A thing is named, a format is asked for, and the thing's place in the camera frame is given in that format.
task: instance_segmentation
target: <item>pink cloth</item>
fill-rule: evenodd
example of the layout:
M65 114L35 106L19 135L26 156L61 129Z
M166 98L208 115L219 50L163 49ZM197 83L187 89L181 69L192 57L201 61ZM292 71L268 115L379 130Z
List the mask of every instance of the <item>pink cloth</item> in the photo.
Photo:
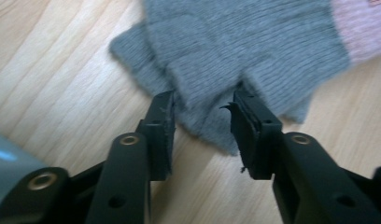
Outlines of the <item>pink cloth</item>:
M332 0L332 7L336 28L352 63L381 54L381 4L374 6L368 0Z

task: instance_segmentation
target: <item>garment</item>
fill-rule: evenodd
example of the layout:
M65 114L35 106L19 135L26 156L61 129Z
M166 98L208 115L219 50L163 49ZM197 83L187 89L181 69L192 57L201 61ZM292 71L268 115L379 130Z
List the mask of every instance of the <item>garment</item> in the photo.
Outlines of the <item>garment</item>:
M381 5L366 1L145 6L146 20L115 38L111 52L151 94L176 90L179 122L232 154L229 112L217 102L231 101L236 88L257 93L277 116L302 122L321 83L381 53Z

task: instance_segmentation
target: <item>knitted fabric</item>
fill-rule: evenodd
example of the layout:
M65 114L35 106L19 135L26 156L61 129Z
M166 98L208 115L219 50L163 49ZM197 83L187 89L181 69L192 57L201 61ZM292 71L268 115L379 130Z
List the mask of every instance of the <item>knitted fabric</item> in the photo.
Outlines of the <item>knitted fabric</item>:
M146 12L147 22L112 41L112 53L151 94L176 90L179 122L231 154L230 115L219 107L239 83L300 122L313 90L361 61L348 52L355 37L343 44L338 35L328 1L155 0Z

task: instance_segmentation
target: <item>wood grain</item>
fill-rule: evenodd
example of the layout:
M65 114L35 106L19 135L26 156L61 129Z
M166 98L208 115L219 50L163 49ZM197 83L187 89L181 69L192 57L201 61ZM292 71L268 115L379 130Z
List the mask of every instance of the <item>wood grain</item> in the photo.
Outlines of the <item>wood grain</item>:
M102 161L132 132L150 97L108 53L142 19L139 0L0 0L0 134L72 175ZM371 176L381 165L381 57L318 89L308 133L339 165ZM240 174L223 155L178 127L174 175L153 184L155 223L281 223L271 181Z

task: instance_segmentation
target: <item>wooden surface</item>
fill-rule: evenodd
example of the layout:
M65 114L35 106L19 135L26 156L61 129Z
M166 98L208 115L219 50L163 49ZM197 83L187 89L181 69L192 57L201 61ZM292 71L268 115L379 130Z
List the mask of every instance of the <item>wooden surface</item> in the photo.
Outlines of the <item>wooden surface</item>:
M150 98L107 51L142 18L139 0L0 0L0 134L72 175L134 131ZM381 57L324 84L304 125L339 165L381 165ZM153 184L155 223L281 223L271 181L240 175L225 156L176 132L174 175Z

